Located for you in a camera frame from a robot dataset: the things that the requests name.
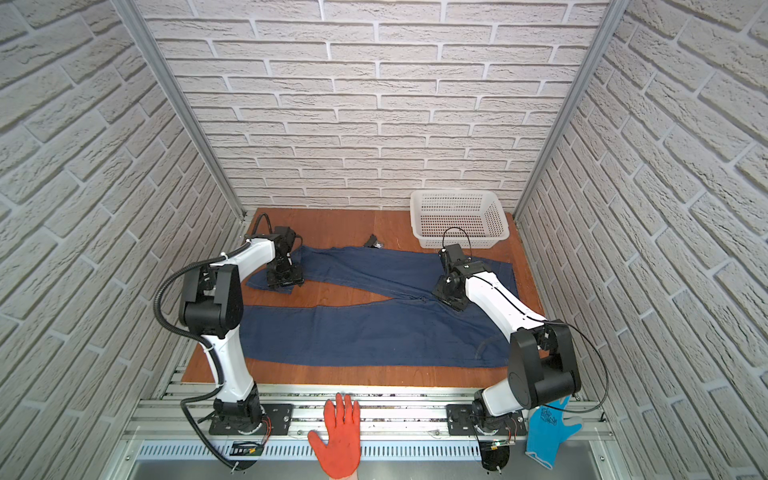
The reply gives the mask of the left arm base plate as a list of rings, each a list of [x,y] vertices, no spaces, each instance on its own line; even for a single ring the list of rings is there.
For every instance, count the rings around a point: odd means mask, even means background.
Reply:
[[[208,433],[213,436],[265,436],[267,427],[271,426],[272,435],[286,435],[288,433],[293,406],[286,403],[262,403],[260,405],[262,420],[259,424],[252,422],[248,417],[225,417],[220,419],[215,416],[211,420]]]

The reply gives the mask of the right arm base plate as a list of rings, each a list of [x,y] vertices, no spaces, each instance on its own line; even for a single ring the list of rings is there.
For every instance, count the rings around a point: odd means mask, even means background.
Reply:
[[[523,411],[513,411],[502,416],[487,414],[479,403],[448,404],[447,426],[450,436],[508,436],[527,435]]]

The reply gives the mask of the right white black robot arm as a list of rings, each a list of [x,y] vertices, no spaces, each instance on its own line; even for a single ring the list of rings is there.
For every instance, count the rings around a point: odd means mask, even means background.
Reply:
[[[460,245],[442,248],[439,257],[444,274],[433,294],[458,311],[478,306],[509,343],[506,378],[475,395],[471,421],[476,430],[493,433],[506,415],[548,405],[581,389],[569,326],[534,312]]]

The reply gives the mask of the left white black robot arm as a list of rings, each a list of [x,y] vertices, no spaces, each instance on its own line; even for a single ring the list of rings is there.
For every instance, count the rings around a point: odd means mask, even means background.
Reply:
[[[302,268],[292,259],[297,238],[292,228],[278,226],[270,233],[248,237],[238,249],[223,252],[184,274],[179,320],[203,339],[202,348],[214,375],[213,435],[248,435],[270,424],[240,340],[245,313],[242,282],[265,268],[270,288],[302,284]]]

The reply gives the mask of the dark blue denim trousers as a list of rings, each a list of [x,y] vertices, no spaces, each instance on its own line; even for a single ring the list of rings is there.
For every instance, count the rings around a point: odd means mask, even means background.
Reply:
[[[306,366],[500,368],[508,338],[475,304],[456,311],[432,290],[443,274],[435,253],[368,247],[302,247],[294,258],[307,281],[381,295],[332,307],[247,306],[245,357]]]

